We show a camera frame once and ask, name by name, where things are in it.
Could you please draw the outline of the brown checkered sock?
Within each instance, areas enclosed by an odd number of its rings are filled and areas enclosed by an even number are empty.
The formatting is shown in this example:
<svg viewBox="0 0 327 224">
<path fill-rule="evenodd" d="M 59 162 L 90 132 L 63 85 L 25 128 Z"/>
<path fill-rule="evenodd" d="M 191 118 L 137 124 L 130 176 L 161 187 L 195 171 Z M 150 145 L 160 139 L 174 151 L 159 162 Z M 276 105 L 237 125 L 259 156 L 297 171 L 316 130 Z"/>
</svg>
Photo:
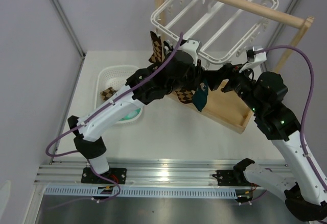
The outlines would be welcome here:
<svg viewBox="0 0 327 224">
<path fill-rule="evenodd" d="M 190 104 L 193 102 L 193 97 L 195 92 L 193 90 L 187 90 L 187 89 L 177 89 L 174 91 L 177 95 L 178 100 L 183 104 Z"/>
<path fill-rule="evenodd" d="M 163 51 L 162 51 L 162 40 L 161 37 L 158 36 L 154 31 L 150 32 L 152 47 L 153 47 L 153 53 L 151 57 L 149 58 L 149 62 L 151 63 L 157 63 L 162 62 L 163 58 Z"/>
</svg>

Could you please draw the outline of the white plastic clip hanger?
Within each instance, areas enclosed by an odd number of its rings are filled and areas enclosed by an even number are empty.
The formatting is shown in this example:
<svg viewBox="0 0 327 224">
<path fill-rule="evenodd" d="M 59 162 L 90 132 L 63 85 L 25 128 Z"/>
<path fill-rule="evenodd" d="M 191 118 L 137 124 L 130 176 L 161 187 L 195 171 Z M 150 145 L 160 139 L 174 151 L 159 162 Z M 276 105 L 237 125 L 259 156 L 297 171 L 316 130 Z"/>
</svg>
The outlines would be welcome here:
<svg viewBox="0 0 327 224">
<path fill-rule="evenodd" d="M 216 0 L 155 0 L 150 17 L 156 34 L 175 45 L 179 34 L 198 40 L 199 57 L 222 64 L 239 57 L 252 46 L 263 44 L 269 20 Z"/>
</svg>

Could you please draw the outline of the mint green sock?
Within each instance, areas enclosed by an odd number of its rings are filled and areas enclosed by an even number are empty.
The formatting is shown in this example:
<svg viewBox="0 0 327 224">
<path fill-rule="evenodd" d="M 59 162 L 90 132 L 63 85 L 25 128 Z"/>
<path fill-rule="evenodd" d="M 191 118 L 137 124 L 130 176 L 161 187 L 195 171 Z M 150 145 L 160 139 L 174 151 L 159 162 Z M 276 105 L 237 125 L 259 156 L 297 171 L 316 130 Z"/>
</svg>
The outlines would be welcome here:
<svg viewBox="0 0 327 224">
<path fill-rule="evenodd" d="M 126 120 L 131 120 L 136 118 L 141 112 L 141 108 L 138 108 L 132 112 L 130 112 L 129 114 L 125 115 L 122 119 L 120 119 L 120 121 L 126 121 Z"/>
</svg>

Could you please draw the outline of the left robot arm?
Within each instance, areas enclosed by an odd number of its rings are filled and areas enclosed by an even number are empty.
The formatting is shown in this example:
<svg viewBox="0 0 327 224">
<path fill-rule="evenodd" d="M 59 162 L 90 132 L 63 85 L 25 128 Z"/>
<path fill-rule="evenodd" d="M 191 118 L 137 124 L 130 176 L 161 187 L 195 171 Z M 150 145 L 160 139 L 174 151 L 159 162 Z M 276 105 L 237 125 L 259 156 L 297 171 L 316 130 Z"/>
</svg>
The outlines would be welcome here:
<svg viewBox="0 0 327 224">
<path fill-rule="evenodd" d="M 93 167 L 93 177 L 106 183 L 111 177 L 107 151 L 102 134 L 127 114 L 162 99 L 180 88 L 199 85 L 202 67 L 196 53 L 178 50 L 169 54 L 164 63 L 138 69 L 109 100 L 83 117 L 68 118 L 74 129 L 74 144 Z"/>
</svg>

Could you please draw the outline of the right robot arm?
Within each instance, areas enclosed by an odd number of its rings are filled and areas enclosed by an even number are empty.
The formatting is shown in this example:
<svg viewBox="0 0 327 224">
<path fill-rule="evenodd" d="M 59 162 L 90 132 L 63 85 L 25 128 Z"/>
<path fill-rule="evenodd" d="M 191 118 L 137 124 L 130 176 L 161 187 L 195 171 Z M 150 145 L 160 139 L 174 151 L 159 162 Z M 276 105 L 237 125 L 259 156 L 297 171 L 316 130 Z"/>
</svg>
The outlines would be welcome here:
<svg viewBox="0 0 327 224">
<path fill-rule="evenodd" d="M 301 125 L 295 114 L 283 104 L 288 92 L 282 77 L 263 72 L 257 80 L 249 77 L 242 65 L 223 65 L 218 70 L 204 71 L 203 78 L 211 91 L 222 81 L 222 92 L 233 91 L 250 108 L 258 129 L 278 149 L 292 171 L 293 179 L 271 172 L 251 159 L 243 159 L 233 167 L 233 179 L 239 185 L 256 184 L 280 198 L 287 209 L 301 221 L 322 221 L 326 218 L 326 190 L 310 164 L 313 159 L 301 141 Z"/>
</svg>

